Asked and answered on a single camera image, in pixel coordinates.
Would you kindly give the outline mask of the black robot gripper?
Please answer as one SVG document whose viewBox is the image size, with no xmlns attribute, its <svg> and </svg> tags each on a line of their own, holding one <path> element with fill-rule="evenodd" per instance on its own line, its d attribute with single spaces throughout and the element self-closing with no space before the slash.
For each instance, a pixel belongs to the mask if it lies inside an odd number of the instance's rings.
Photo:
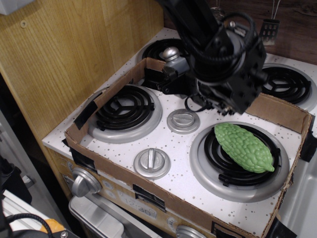
<svg viewBox="0 0 317 238">
<path fill-rule="evenodd" d="M 222 115 L 243 114 L 267 82 L 262 67 L 266 57 L 253 20 L 249 27 L 217 21 L 217 32 L 207 44 L 199 45 L 190 31 L 178 29 L 188 54 L 186 73 L 164 66 L 165 94 L 180 94 L 192 99 L 201 110 L 216 109 Z"/>
</svg>

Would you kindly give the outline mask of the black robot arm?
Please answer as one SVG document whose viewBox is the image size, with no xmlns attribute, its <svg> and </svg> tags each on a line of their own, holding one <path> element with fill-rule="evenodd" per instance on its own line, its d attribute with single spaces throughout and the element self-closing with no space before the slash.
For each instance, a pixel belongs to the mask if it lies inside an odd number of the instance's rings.
<svg viewBox="0 0 317 238">
<path fill-rule="evenodd" d="M 189 72 L 173 94 L 182 94 L 222 115 L 244 113 L 267 82 L 266 51 L 247 14 L 231 13 L 217 20 L 204 0 L 161 0 L 187 51 Z M 244 18 L 249 26 L 230 25 L 227 18 Z"/>
</svg>

